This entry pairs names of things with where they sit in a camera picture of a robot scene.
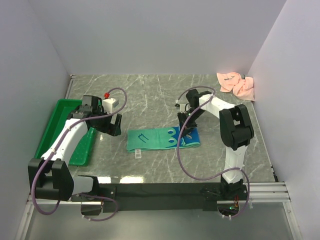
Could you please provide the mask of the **blue green crocodile towel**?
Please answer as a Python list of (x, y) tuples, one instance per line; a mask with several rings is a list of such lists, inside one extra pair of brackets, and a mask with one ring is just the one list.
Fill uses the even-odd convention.
[(137, 150), (169, 150), (179, 146), (183, 148), (198, 147), (201, 145), (197, 129), (178, 140), (180, 128), (178, 126), (163, 128), (131, 129), (127, 132), (126, 150), (134, 153)]

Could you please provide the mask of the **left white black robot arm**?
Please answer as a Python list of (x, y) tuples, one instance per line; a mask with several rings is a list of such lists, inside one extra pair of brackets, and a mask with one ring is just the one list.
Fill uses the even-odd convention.
[(89, 201), (100, 197), (98, 180), (93, 176), (72, 177), (70, 159), (81, 139), (91, 129), (111, 136), (121, 134), (121, 114), (116, 114), (112, 123), (114, 108), (118, 100), (108, 93), (104, 99), (84, 95), (78, 105), (66, 117), (65, 124), (52, 146), (40, 157), (28, 164), (31, 195), (34, 199), (67, 201), (71, 196), (83, 194)]

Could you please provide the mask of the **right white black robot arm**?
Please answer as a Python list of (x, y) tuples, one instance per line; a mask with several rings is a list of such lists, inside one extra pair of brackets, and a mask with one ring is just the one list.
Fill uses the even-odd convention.
[[(234, 105), (215, 96), (216, 90), (198, 92), (199, 87), (191, 87), (185, 90), (182, 95), (187, 99), (189, 109), (182, 107), (180, 97), (175, 105), (180, 107), (177, 114), (179, 120), (179, 135), (177, 139), (177, 158), (181, 169), (192, 179), (198, 181), (208, 181), (221, 175), (221, 179), (226, 182), (220, 187), (220, 195), (230, 200), (238, 193), (235, 184), (241, 182), (245, 176), (243, 163), (245, 153), (254, 137), (254, 129), (247, 107), (244, 104)], [(196, 120), (204, 112), (208, 112), (219, 119), (220, 137), (225, 145), (224, 170), (216, 176), (207, 178), (197, 178), (189, 174), (183, 167), (180, 158), (180, 144), (182, 137), (187, 136), (197, 127)]]

